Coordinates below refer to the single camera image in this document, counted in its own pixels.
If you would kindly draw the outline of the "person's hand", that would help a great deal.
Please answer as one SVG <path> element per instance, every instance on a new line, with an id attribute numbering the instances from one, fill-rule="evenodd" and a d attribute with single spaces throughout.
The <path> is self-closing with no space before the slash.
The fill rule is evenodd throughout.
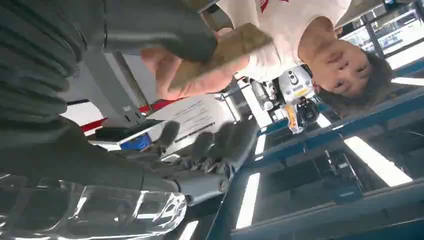
<path id="1" fill-rule="evenodd" d="M 243 56 L 238 61 L 215 69 L 190 84 L 169 89 L 182 59 L 163 48 L 142 49 L 140 56 L 155 78 L 156 96 L 168 101 L 219 92 L 230 84 L 236 73 L 247 67 L 250 60 L 249 56 Z"/>

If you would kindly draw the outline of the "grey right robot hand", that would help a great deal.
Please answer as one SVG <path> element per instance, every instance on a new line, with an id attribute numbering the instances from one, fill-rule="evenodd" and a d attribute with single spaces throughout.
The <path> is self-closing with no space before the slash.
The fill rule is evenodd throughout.
<path id="1" fill-rule="evenodd" d="M 195 205 L 228 189 L 258 128 L 227 123 L 232 141 L 217 158 L 191 156 L 154 168 L 146 153 L 108 151 L 89 143 L 62 116 L 59 94 L 80 62 L 105 52 L 161 48 L 182 59 L 171 89 L 199 80 L 270 42 L 253 24 L 216 38 L 182 0 L 3 0 L 0 3 L 0 171 L 28 180 L 181 193 Z"/>

